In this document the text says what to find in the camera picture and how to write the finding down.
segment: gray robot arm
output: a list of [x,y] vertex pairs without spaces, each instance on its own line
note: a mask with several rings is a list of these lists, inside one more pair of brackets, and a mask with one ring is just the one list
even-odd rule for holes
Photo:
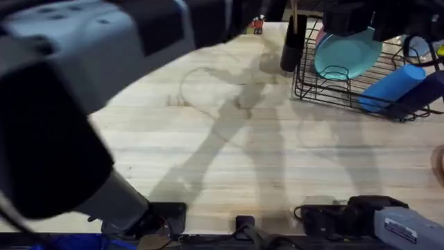
[[240,34],[261,2],[60,1],[15,12],[1,26],[14,38],[46,41],[46,60],[89,114],[149,72]]
[[376,211],[375,235],[399,250],[444,249],[444,227],[409,208]]

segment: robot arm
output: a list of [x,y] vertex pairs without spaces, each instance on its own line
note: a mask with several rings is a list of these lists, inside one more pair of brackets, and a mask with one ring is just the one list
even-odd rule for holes
[[444,248],[444,227],[401,201],[383,196],[351,197],[346,206],[299,207],[308,236],[330,240],[377,238],[399,250]]
[[155,211],[113,170],[87,115],[158,67],[231,40],[261,1],[48,2],[0,18],[0,188],[27,218],[75,210],[139,237],[161,213],[180,233],[185,205]]
[[253,0],[77,0],[4,17],[14,38],[46,42],[45,60],[90,114],[126,86],[203,47],[231,40],[256,16]]

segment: small toy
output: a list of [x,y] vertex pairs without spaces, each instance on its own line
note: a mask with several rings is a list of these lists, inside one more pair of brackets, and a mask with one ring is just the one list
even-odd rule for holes
[[263,25],[264,25],[264,16],[259,15],[251,21],[251,23],[245,29],[244,34],[261,35]]

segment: wooden stick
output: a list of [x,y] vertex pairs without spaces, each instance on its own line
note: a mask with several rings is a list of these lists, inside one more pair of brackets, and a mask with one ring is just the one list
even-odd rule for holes
[[291,14],[293,15],[293,32],[298,33],[298,0],[290,0]]

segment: blue cloth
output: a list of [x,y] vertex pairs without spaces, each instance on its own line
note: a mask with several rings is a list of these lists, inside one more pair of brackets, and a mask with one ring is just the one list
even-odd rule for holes
[[[105,235],[101,234],[75,234],[54,236],[49,239],[60,250],[106,250],[109,244],[116,244],[120,247],[135,250],[136,246],[122,242],[120,240],[109,241]],[[30,250],[46,250],[40,245],[31,247]]]

